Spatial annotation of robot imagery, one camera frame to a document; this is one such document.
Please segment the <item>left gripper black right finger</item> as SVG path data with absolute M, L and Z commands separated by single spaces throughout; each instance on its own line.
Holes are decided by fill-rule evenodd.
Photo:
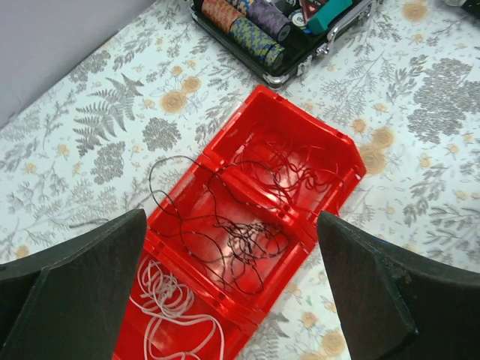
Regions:
M 479 274 L 418 255 L 327 211 L 317 233 L 352 359 L 479 358 Z

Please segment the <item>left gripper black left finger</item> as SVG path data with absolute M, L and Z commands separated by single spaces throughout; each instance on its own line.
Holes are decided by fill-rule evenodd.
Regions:
M 1 265 L 1 358 L 111 359 L 145 237 L 136 209 Z

